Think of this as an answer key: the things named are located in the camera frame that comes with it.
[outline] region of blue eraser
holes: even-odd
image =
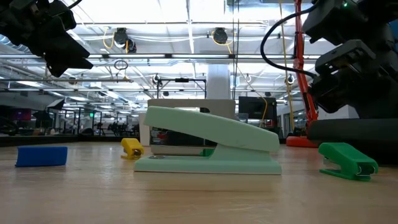
[[[67,163],[66,146],[21,146],[18,147],[16,167],[64,166]]]

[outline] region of red pole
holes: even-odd
[[[301,12],[302,0],[295,0],[295,12]],[[303,70],[304,69],[304,38],[301,17],[297,16],[296,20],[296,33],[295,33],[295,58],[294,68]],[[305,114],[307,115],[307,133],[310,123],[318,119],[318,113],[313,104],[311,95],[308,94],[308,83],[305,75],[297,72],[297,82],[300,87],[301,96],[303,98]]]

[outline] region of wooden table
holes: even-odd
[[[1,223],[397,223],[398,170],[321,174],[316,149],[281,147],[282,175],[133,173],[118,143],[69,147],[66,167],[14,168],[0,148]]]

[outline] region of pillar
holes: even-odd
[[[228,64],[210,64],[207,72],[207,99],[230,99]]]

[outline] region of red base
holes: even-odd
[[[318,147],[316,144],[310,142],[306,136],[289,136],[286,139],[286,146],[292,147]]]

